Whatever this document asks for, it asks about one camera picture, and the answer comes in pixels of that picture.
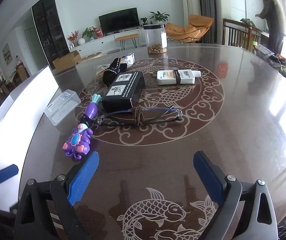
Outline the clear plastic storage box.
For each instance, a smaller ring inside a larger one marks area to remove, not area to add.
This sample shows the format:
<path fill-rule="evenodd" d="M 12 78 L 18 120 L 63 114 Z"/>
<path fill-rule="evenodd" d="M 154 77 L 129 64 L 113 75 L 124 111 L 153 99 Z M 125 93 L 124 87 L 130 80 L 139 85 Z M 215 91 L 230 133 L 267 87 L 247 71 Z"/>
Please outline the clear plastic storage box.
<path fill-rule="evenodd" d="M 54 126 L 57 126 L 80 103 L 81 100 L 76 94 L 76 92 L 67 89 L 48 104 L 48 106 L 44 110 L 44 113 L 48 117 L 50 122 Z"/>

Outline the red flower vase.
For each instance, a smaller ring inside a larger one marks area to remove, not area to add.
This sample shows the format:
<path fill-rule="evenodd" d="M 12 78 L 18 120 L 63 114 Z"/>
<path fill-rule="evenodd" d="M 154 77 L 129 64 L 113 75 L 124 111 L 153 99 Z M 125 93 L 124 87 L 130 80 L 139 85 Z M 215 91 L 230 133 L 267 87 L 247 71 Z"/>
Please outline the red flower vase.
<path fill-rule="evenodd" d="M 79 31 L 76 30 L 74 32 L 71 32 L 71 34 L 67 37 L 68 41 L 73 45 L 73 47 L 78 46 L 78 33 Z"/>

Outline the purple mermaid tail toy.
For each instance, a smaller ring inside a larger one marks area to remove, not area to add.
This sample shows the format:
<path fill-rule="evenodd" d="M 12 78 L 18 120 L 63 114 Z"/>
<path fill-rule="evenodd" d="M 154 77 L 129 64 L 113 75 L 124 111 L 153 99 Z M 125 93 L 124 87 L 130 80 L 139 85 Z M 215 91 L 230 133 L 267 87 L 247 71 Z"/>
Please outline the purple mermaid tail toy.
<path fill-rule="evenodd" d="M 88 104 L 81 117 L 81 124 L 85 124 L 87 125 L 87 127 L 92 126 L 99 111 L 99 103 L 101 102 L 101 100 L 102 96 L 100 96 L 100 94 L 93 94 L 91 96 L 91 102 Z"/>

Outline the black rectangular box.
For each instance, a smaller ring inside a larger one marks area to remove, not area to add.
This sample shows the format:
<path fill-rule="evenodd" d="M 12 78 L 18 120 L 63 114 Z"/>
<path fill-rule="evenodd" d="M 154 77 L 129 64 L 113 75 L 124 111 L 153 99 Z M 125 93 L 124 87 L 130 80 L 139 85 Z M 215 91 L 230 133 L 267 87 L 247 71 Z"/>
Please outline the black rectangular box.
<path fill-rule="evenodd" d="M 145 80 L 142 72 L 119 74 L 102 98 L 106 113 L 129 110 L 139 103 Z"/>

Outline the small wooden bench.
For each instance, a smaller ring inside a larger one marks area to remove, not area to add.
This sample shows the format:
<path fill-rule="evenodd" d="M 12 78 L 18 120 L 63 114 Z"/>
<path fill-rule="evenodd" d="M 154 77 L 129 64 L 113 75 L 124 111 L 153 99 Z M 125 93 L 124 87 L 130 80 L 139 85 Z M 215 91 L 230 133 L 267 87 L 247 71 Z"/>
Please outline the small wooden bench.
<path fill-rule="evenodd" d="M 134 48 L 137 48 L 136 39 L 139 38 L 139 37 L 140 37 L 139 34 L 132 34 L 132 35 L 126 35 L 126 36 L 117 37 L 117 38 L 114 39 L 114 41 L 120 43 L 120 49 L 121 49 L 121 51 L 123 51 L 123 50 L 126 49 L 125 42 L 127 40 L 131 40 Z"/>

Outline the black television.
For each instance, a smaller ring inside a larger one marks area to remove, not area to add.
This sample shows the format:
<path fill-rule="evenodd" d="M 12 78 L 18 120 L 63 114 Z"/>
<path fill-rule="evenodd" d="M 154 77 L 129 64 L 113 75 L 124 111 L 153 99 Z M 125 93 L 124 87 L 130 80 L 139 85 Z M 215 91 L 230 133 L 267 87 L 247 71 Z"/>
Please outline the black television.
<path fill-rule="evenodd" d="M 137 8 L 123 9 L 99 16 L 100 27 L 104 34 L 140 25 Z"/>

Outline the rimless glasses with brown tie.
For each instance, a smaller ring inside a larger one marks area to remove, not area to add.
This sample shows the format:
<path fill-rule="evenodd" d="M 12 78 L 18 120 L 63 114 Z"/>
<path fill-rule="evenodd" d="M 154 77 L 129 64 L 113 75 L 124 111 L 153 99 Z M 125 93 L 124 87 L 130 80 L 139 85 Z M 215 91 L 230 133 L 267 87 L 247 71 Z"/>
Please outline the rimless glasses with brown tie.
<path fill-rule="evenodd" d="M 182 119 L 182 110 L 174 106 L 169 108 L 135 106 L 128 110 L 101 115 L 97 118 L 96 123 L 106 127 L 142 127 L 166 124 Z"/>

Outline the orange lounge chair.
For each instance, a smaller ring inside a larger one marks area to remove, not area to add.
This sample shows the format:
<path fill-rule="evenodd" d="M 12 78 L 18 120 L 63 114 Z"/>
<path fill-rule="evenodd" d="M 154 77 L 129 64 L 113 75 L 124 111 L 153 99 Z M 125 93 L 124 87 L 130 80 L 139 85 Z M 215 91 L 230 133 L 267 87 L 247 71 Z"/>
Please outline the orange lounge chair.
<path fill-rule="evenodd" d="M 189 23 L 185 27 L 167 23 L 165 24 L 167 36 L 171 40 L 181 43 L 198 42 L 209 31 L 215 19 L 200 15 L 190 15 Z"/>

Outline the green potted plant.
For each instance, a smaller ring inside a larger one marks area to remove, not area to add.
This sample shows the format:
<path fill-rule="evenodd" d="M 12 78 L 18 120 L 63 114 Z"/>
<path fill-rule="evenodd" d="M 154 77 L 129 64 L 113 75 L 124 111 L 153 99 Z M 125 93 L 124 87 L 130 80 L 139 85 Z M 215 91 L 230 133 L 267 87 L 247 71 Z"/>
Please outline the green potted plant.
<path fill-rule="evenodd" d="M 170 15 L 166 12 L 160 12 L 160 11 L 150 11 L 150 20 L 152 24 L 165 24 Z"/>

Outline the wooden chair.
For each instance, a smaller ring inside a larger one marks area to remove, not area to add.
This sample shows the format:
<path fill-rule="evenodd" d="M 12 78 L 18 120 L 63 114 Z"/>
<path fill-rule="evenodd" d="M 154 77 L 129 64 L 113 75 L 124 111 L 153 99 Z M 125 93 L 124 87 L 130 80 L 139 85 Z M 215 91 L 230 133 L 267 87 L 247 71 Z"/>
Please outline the wooden chair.
<path fill-rule="evenodd" d="M 256 47 L 261 44 L 266 46 L 269 33 L 244 22 L 223 19 L 222 45 L 240 47 L 255 53 Z"/>

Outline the cardboard box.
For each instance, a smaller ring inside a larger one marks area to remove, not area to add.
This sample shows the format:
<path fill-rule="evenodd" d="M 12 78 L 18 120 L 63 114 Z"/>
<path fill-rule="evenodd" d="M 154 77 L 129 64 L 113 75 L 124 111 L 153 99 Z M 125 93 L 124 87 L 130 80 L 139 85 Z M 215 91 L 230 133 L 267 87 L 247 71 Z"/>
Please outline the cardboard box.
<path fill-rule="evenodd" d="M 78 51 L 72 51 L 63 57 L 57 58 L 53 61 L 55 69 L 60 72 L 68 68 L 74 67 L 80 61 L 81 56 Z"/>

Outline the white lotion bottle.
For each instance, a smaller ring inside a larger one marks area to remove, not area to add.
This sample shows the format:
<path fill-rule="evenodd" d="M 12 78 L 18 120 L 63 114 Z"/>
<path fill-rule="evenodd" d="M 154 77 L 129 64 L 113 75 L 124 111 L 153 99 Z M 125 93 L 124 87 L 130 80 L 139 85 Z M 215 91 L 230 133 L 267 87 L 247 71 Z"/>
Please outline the white lotion bottle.
<path fill-rule="evenodd" d="M 194 85 L 196 78 L 202 76 L 201 71 L 183 70 L 159 70 L 157 71 L 157 84 L 163 85 Z"/>

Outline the clear plastic jar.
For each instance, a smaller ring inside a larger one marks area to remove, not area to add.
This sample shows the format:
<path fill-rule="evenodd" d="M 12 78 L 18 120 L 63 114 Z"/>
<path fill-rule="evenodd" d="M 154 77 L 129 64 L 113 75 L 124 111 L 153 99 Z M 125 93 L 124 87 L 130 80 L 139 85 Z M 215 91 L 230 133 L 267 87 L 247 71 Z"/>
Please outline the clear plastic jar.
<path fill-rule="evenodd" d="M 149 54 L 167 52 L 167 33 L 164 24 L 144 25 L 146 46 Z"/>

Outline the black studded hair accessory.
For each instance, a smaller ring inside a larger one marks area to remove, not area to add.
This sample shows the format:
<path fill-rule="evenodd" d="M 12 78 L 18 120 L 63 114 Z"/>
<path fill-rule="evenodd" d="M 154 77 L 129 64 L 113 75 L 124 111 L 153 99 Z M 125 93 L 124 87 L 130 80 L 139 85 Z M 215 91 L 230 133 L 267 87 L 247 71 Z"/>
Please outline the black studded hair accessory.
<path fill-rule="evenodd" d="M 120 57 L 115 58 L 110 66 L 103 72 L 102 81 L 107 87 L 110 87 L 120 73 L 124 73 L 127 70 L 127 64 L 122 63 L 121 60 L 122 58 Z"/>

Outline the person in brown jacket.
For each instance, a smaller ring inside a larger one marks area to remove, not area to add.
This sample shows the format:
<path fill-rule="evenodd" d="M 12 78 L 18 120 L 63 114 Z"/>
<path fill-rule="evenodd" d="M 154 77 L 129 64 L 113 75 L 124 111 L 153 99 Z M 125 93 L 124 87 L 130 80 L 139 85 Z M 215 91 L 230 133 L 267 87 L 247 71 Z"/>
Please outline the person in brown jacket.
<path fill-rule="evenodd" d="M 269 29 L 267 48 L 275 54 L 280 54 L 285 37 L 285 19 L 277 0 L 263 0 L 263 10 L 255 15 L 265 19 Z"/>

